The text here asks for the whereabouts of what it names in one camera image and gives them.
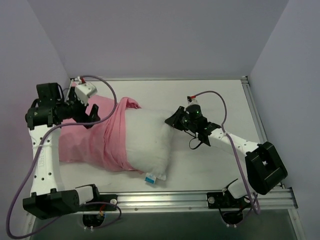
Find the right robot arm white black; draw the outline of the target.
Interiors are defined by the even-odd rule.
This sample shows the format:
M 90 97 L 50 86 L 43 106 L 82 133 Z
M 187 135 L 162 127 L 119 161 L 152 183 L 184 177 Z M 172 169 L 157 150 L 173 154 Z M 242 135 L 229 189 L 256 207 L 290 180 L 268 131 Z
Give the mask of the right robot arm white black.
M 231 155 L 236 153 L 238 162 L 245 163 L 246 175 L 242 172 L 240 179 L 227 185 L 226 191 L 222 193 L 223 203 L 227 206 L 234 206 L 248 193 L 266 195 L 288 176 L 288 171 L 272 143 L 252 142 L 224 132 L 222 126 L 203 116 L 198 104 L 186 108 L 180 106 L 164 122 L 176 130 L 190 131 L 201 144 L 219 148 Z

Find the white pillow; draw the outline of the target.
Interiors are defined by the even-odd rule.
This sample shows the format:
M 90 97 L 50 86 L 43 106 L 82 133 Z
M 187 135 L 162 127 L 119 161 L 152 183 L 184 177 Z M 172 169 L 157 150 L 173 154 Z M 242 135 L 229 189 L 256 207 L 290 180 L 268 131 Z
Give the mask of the white pillow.
M 125 149 L 130 166 L 157 179 L 167 179 L 174 129 L 165 123 L 168 110 L 125 111 Z

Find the pink floral pillowcase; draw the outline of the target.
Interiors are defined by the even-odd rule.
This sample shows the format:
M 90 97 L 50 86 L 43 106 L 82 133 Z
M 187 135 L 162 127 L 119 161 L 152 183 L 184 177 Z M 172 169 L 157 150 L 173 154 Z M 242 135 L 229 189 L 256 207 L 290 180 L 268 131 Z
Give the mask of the pink floral pillowcase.
M 117 101 L 115 112 L 91 128 L 82 125 L 65 126 L 59 137 L 59 161 L 87 163 L 112 172 L 134 171 L 126 152 L 127 109 L 139 109 L 137 101 L 123 97 Z

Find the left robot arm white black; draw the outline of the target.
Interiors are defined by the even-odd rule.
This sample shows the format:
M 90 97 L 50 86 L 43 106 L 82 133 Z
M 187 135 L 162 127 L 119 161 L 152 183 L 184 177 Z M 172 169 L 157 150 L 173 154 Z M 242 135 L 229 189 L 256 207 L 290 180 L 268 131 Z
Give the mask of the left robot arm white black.
M 69 89 L 65 99 L 58 83 L 36 86 L 38 97 L 25 115 L 32 141 L 33 157 L 31 173 L 33 182 L 30 197 L 24 198 L 24 210 L 40 220 L 73 214 L 85 205 L 90 210 L 100 206 L 101 197 L 95 184 L 87 184 L 66 190 L 62 181 L 59 160 L 59 138 L 63 120 L 73 119 L 86 123 L 86 128 L 99 121 L 98 106 L 86 113 L 88 101 L 97 93 L 91 83 L 80 83 Z

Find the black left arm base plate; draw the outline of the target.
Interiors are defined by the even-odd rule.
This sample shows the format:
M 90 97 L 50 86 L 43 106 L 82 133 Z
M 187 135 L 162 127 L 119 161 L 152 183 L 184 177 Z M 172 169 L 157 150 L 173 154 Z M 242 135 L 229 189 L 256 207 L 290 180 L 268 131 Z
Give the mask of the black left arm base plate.
M 95 198 L 91 200 L 89 203 L 93 202 L 106 202 L 110 203 L 112 205 L 116 205 L 118 202 L 118 195 L 117 194 L 100 194 L 98 198 Z M 116 211 L 116 207 L 108 205 L 108 204 L 101 204 L 101 203 L 95 203 L 95 204 L 86 204 L 82 205 L 80 207 L 80 211 L 88 212 L 88 211 L 102 211 L 102 212 L 110 212 L 110 211 Z

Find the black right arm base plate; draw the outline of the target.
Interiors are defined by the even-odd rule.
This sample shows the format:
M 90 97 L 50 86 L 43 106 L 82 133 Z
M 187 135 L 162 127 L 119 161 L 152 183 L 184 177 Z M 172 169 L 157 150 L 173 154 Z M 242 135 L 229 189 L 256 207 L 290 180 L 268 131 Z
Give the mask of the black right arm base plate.
M 244 197 L 235 199 L 228 191 L 207 192 L 207 206 L 209 209 L 242 209 L 249 208 L 250 203 Z

